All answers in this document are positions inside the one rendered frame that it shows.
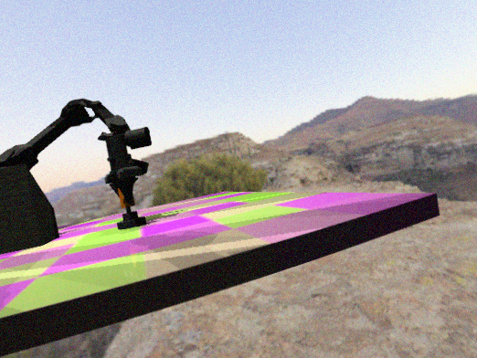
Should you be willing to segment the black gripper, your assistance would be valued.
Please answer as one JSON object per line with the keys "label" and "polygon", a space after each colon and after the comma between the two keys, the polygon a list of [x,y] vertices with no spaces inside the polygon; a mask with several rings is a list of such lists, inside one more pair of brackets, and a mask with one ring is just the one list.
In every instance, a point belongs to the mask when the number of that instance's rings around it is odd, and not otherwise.
{"label": "black gripper", "polygon": [[133,184],[138,180],[135,176],[143,175],[143,171],[139,166],[128,167],[128,157],[131,157],[128,151],[108,153],[106,159],[110,163],[111,170],[105,176],[105,184],[109,184],[117,196],[119,196],[118,188],[120,188],[127,204],[131,204]]}

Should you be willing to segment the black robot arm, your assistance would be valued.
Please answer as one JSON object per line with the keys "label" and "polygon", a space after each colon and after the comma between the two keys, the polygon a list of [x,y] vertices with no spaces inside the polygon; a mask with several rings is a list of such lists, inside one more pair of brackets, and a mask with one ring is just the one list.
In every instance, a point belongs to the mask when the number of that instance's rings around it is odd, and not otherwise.
{"label": "black robot arm", "polygon": [[[95,116],[90,117],[86,108],[91,108]],[[0,169],[25,164],[29,170],[38,163],[38,154],[54,142],[70,127],[79,127],[100,118],[111,133],[102,132],[99,141],[106,141],[107,153],[128,151],[152,145],[148,127],[131,130],[125,119],[108,111],[99,100],[71,100],[62,109],[60,117],[51,122],[26,144],[15,145],[0,154]]]}

